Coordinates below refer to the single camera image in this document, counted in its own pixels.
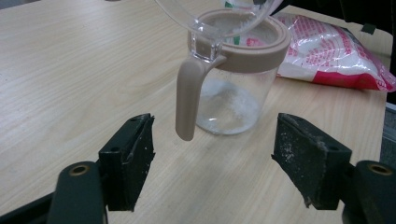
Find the jar handle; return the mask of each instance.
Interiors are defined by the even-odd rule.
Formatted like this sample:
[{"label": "jar handle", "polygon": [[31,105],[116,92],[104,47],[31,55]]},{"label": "jar handle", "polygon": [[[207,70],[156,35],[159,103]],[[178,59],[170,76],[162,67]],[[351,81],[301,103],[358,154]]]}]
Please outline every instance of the jar handle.
[{"label": "jar handle", "polygon": [[190,141],[194,137],[204,79],[212,68],[225,61],[222,55],[210,63],[190,56],[180,66],[177,75],[176,132],[181,139]]}]

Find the pink and white package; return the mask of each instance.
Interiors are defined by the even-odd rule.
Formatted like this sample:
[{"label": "pink and white package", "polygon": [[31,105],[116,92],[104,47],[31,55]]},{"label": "pink and white package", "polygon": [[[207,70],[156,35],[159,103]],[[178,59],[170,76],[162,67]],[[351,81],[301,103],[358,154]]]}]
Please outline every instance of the pink and white package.
[{"label": "pink and white package", "polygon": [[291,43],[278,75],[355,89],[396,91],[396,77],[348,30],[300,15],[276,13]]}]

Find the snack bag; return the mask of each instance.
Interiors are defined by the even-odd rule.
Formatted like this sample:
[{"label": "snack bag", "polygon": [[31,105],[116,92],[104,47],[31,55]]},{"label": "snack bag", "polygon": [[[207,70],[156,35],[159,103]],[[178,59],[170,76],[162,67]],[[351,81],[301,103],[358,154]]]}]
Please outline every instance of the snack bag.
[{"label": "snack bag", "polygon": [[348,30],[300,15],[276,13],[291,43],[278,75],[324,85],[396,91],[396,78]]}]

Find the open transparent lid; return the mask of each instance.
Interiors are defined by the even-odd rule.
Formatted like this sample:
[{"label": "open transparent lid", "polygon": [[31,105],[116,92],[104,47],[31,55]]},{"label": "open transparent lid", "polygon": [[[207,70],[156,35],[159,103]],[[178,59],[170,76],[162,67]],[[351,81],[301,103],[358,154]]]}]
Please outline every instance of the open transparent lid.
[{"label": "open transparent lid", "polygon": [[[282,0],[156,0],[158,5],[177,23],[194,34],[213,39],[242,34],[263,21]],[[231,18],[219,17],[210,24],[198,18],[207,11],[229,9]]]}]

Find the glass bottom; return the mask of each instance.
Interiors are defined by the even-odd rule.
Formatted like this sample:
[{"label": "glass bottom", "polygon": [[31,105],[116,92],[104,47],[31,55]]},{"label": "glass bottom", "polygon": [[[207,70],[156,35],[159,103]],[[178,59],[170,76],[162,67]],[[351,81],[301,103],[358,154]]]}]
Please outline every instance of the glass bottom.
[{"label": "glass bottom", "polygon": [[255,125],[260,111],[260,104],[247,90],[225,80],[207,78],[201,89],[196,124],[211,133],[242,133]]}]

